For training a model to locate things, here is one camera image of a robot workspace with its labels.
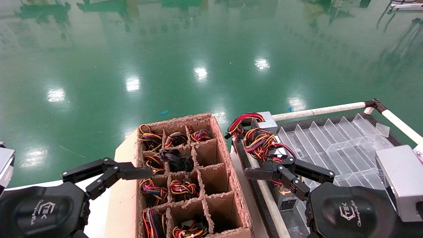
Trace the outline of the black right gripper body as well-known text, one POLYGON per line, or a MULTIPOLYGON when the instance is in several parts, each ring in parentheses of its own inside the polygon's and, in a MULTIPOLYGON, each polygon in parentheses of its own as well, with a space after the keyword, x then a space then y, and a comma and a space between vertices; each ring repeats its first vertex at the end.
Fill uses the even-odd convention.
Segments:
POLYGON ((423 225, 404 222, 384 190, 323 183, 308 196, 310 238, 421 238, 423 225))

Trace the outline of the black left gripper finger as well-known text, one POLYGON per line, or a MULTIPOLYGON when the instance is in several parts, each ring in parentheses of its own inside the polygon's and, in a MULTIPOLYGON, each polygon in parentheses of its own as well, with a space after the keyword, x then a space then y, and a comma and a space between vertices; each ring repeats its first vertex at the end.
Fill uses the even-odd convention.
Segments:
POLYGON ((86 187, 86 196, 91 200, 97 199, 120 179, 149 179, 153 172, 149 167, 135 167, 131 162, 116 162, 111 158, 103 158, 63 172, 62 181, 76 184, 97 175, 97 180, 86 187))

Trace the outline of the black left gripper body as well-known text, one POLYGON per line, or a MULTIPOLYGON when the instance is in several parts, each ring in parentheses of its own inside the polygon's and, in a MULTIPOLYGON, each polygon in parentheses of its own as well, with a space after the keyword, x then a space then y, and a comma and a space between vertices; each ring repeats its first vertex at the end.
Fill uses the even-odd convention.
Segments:
POLYGON ((0 204, 2 238, 86 238, 89 199, 66 182, 5 191, 0 204))

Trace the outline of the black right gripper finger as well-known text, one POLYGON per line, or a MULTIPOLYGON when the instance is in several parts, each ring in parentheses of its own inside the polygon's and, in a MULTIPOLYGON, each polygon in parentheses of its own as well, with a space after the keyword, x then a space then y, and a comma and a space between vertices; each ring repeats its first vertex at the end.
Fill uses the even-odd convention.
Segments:
POLYGON ((295 158, 286 158, 281 162, 268 161, 260 168, 246 168, 244 175, 250 180, 281 182, 298 199, 308 201, 311 190, 298 176, 320 184, 333 183, 335 172, 295 158))

